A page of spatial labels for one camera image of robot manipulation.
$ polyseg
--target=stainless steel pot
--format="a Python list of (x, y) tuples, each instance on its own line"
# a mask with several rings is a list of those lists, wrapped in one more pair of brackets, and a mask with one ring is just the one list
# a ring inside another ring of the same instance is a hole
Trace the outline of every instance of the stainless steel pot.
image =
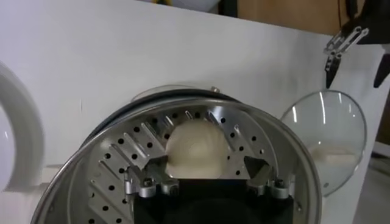
[(164, 155), (169, 134), (188, 119), (206, 119), (225, 133), (231, 152), (221, 178), (248, 179), (244, 156), (264, 159), (294, 198), (293, 223), (320, 222), (316, 168), (289, 128), (223, 94), (179, 89), (138, 99), (98, 126), (52, 180), (31, 223), (133, 223), (125, 168), (142, 169)]

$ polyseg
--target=perforated steamer tray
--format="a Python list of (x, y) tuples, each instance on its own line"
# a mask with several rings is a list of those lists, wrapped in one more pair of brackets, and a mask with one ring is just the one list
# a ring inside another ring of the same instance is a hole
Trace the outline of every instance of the perforated steamer tray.
[(190, 119), (217, 125), (229, 143), (221, 178), (248, 179), (243, 158), (268, 162), (295, 200), (294, 223), (319, 223), (321, 192), (313, 162), (276, 118), (225, 95), (194, 89), (167, 91), (131, 103), (103, 122), (53, 179), (32, 223), (133, 223), (124, 197), (124, 171), (165, 154), (173, 129)]

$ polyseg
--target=dough ball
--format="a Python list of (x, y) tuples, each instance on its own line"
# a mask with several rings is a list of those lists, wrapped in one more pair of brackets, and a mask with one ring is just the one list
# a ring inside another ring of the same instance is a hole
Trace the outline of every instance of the dough ball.
[(225, 171), (229, 146), (219, 127), (191, 120), (172, 132), (166, 154), (166, 173), (171, 177), (216, 179)]

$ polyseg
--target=wooden surface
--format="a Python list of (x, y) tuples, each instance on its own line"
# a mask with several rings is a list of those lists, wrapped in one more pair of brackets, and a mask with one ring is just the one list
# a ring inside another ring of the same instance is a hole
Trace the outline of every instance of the wooden surface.
[(345, 0), (238, 0), (238, 17), (328, 35), (349, 20)]

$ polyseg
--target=screw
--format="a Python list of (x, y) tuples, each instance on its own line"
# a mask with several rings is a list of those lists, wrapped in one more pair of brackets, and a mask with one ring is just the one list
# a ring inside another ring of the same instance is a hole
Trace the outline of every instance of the screw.
[(145, 187), (150, 187), (153, 185), (153, 180), (149, 177), (145, 178), (143, 182)]
[(284, 184), (283, 184), (283, 180), (282, 179), (277, 179), (275, 181), (275, 187), (283, 187)]
[(219, 92), (221, 92), (221, 90), (219, 90), (217, 87), (215, 87), (215, 86), (212, 86), (211, 87), (211, 91), (212, 92), (214, 92), (214, 93), (219, 93)]

